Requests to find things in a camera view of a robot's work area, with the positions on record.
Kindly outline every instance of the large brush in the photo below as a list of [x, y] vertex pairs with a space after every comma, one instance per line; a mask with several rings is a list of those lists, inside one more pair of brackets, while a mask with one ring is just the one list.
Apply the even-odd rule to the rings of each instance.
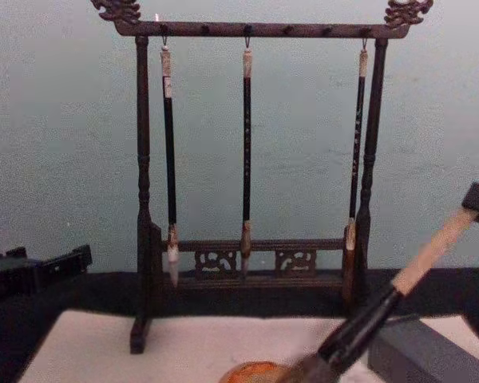
[[366, 351], [398, 303], [415, 288], [476, 219], [479, 221], [479, 184], [473, 184], [462, 207], [381, 294], [371, 298], [366, 306], [339, 326], [319, 347], [317, 353], [298, 361], [278, 383], [337, 381]]

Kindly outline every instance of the carved dragon finial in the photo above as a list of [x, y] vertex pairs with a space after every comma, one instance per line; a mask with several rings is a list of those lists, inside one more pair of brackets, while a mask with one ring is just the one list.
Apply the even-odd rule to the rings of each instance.
[[94, 7], [99, 10], [105, 8], [105, 12], [99, 13], [103, 20], [115, 22], [121, 20], [128, 24], [138, 24], [141, 13], [138, 12], [141, 6], [136, 4], [137, 0], [90, 0]]
[[433, 0], [409, 0], [408, 2], [390, 0], [390, 8], [386, 9], [386, 26], [394, 29], [404, 25], [420, 24], [424, 19], [418, 14], [427, 14], [432, 6]]

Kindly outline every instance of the table surface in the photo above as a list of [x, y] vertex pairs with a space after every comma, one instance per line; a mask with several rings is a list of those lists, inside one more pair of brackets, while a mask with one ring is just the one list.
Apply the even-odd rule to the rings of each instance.
[[[66, 311], [21, 382], [213, 383], [245, 361], [292, 363], [317, 349], [341, 322], [329, 318], [186, 317], [155, 319], [142, 355], [129, 354], [132, 318]], [[462, 317], [427, 318], [479, 358], [479, 340]], [[383, 382], [358, 361], [341, 382]]]

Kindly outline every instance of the wooden brush handle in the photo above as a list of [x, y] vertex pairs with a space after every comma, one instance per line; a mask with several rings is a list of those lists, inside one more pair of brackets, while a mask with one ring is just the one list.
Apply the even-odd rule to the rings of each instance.
[[421, 247], [418, 255], [392, 280], [392, 284], [403, 295], [408, 295], [431, 267], [459, 239], [463, 231], [477, 218], [477, 211], [464, 209], [449, 218], [444, 227], [437, 231], [431, 240]]

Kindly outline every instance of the wall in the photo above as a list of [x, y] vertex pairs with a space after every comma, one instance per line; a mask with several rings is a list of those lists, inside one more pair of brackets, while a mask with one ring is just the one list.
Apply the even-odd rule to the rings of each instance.
[[[143, 19], [375, 23], [385, 6], [143, 1], [141, 11]], [[239, 238], [243, 40], [168, 44], [180, 237]], [[160, 45], [149, 46], [151, 212], [166, 235]], [[252, 39], [251, 47], [253, 237], [339, 236], [360, 42]], [[372, 41], [369, 51], [372, 64]], [[90, 1], [0, 2], [0, 251], [24, 245], [45, 259], [89, 243], [94, 271], [136, 269], [134, 52]], [[479, 10], [435, 2], [405, 40], [390, 43], [386, 65], [370, 267], [406, 264], [479, 178]], [[326, 253], [320, 266], [339, 267], [340, 256]], [[440, 266], [479, 266], [478, 225]]]

